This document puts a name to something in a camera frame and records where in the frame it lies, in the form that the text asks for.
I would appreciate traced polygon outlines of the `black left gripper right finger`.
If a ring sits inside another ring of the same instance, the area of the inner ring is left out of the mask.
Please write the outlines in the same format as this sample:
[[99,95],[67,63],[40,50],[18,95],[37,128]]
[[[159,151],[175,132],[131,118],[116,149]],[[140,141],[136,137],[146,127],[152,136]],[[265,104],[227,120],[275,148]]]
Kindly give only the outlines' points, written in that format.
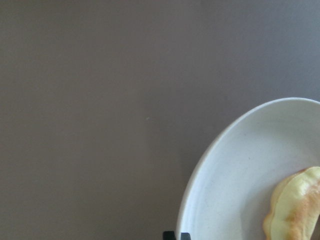
[[182,232],[180,234],[180,240],[191,240],[191,235],[188,232]]

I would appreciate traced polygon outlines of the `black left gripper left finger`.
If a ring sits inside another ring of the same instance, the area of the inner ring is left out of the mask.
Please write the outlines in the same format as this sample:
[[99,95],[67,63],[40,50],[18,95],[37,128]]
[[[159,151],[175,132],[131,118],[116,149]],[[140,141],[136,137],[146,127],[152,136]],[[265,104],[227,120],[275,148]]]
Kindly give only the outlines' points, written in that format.
[[173,230],[164,231],[162,233],[163,240],[176,240],[175,232]]

